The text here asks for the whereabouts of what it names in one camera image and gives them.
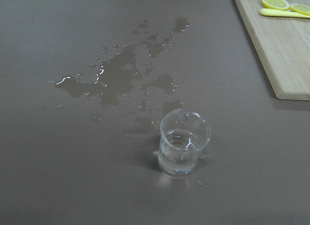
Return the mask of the clear glass measuring cup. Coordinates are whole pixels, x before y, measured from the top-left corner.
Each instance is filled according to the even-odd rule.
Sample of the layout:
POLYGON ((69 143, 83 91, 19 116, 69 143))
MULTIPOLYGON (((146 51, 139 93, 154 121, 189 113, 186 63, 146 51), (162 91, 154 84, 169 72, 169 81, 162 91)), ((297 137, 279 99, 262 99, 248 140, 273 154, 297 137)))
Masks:
POLYGON ((172 176, 184 176, 194 170, 212 133, 203 116, 178 108, 164 116, 160 135, 160 168, 172 176))

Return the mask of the bamboo cutting board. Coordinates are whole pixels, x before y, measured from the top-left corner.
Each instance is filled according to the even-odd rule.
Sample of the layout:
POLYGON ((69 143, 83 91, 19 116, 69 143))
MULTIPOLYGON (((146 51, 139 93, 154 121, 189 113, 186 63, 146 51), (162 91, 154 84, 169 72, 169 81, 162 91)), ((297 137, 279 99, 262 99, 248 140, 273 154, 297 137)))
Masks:
POLYGON ((263 16, 261 0, 235 0, 278 99, 310 99, 310 21, 263 16))

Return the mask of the yellow plastic knife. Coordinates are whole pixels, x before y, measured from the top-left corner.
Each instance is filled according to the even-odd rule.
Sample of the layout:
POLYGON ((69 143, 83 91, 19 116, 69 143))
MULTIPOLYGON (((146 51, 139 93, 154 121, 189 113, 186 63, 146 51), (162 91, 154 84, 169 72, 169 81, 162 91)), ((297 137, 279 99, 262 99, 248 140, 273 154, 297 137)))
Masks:
POLYGON ((297 12, 282 11, 276 9, 263 8, 260 10, 260 14, 263 16, 277 16, 277 17, 297 17, 297 18, 309 18, 310 16, 297 12))

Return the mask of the middle lemon slice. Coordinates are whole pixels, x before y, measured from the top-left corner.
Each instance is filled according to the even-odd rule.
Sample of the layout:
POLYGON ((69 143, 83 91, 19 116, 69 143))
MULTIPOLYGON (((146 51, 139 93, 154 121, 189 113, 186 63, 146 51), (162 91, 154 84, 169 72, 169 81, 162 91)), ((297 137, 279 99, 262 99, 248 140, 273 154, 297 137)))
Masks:
POLYGON ((294 12, 309 16, 310 15, 310 6, 299 4, 299 3, 291 3, 290 9, 294 12))

